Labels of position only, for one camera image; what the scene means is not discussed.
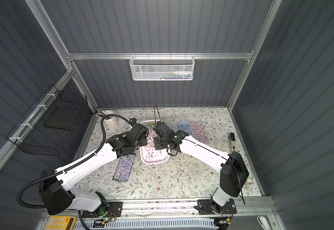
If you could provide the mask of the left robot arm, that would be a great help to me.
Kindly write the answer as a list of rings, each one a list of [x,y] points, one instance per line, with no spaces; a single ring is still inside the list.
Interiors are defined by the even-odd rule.
[[[101,192],[81,192],[75,185],[103,165],[145,146],[149,131],[145,126],[133,123],[129,131],[107,138],[103,121],[101,130],[103,137],[96,150],[57,168],[57,176],[40,183],[40,195],[49,215],[68,209],[94,212],[98,217],[108,214],[109,205]]]

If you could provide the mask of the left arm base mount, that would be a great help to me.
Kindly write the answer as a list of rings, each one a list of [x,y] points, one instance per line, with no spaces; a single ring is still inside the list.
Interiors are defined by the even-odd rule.
[[[108,202],[101,204],[94,212],[83,211],[82,218],[118,218],[121,216],[123,202]]]

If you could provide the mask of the pink 3D sticker sheet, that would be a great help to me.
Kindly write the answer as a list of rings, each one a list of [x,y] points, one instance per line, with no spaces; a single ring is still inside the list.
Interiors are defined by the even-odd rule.
[[[167,154],[162,150],[156,149],[154,138],[157,137],[157,134],[152,127],[147,126],[147,129],[149,132],[147,136],[147,145],[140,150],[141,158],[146,164],[164,163],[167,160]]]
[[[192,129],[192,136],[199,142],[202,142],[204,144],[209,143],[208,135],[205,131],[203,122],[201,121],[191,121],[190,127]]]

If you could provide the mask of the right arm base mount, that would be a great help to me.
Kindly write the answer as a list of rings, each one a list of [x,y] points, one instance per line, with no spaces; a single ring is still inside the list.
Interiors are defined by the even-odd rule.
[[[200,215],[211,215],[211,214],[229,214],[233,215],[237,213],[235,201],[230,198],[225,205],[220,206],[210,199],[199,199],[197,205],[194,207],[198,210]]]

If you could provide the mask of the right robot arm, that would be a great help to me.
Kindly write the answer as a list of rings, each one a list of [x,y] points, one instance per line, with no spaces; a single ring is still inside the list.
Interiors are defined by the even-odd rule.
[[[232,197],[242,196],[242,188],[249,177],[249,171],[240,153],[223,152],[197,141],[187,132],[174,132],[169,126],[158,121],[153,128],[158,150],[166,150],[171,156],[177,153],[190,155],[210,166],[220,175],[219,186],[211,197],[213,208],[223,208]]]

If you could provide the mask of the purple sticker sheet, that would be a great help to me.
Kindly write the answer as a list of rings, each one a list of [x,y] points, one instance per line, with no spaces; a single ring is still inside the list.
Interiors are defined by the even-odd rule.
[[[122,156],[112,179],[118,182],[127,182],[132,170],[134,159],[135,155],[133,154]]]

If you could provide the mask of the light blue sticker sheet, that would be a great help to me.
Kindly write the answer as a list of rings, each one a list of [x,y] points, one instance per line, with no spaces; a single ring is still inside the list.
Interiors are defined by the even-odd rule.
[[[169,125],[169,128],[172,129],[174,132],[177,132],[177,131],[178,131],[178,126],[177,126],[177,124]]]

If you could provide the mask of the white plastic storage tray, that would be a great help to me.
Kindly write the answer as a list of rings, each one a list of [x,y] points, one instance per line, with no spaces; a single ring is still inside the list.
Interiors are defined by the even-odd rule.
[[[158,135],[153,130],[156,125],[155,121],[145,120],[141,122],[141,124],[147,127],[149,131],[149,134],[147,136],[147,145],[139,148],[142,162],[147,165],[161,164],[167,162],[170,158],[167,152],[164,149],[157,150],[155,147],[154,138],[158,137]]]

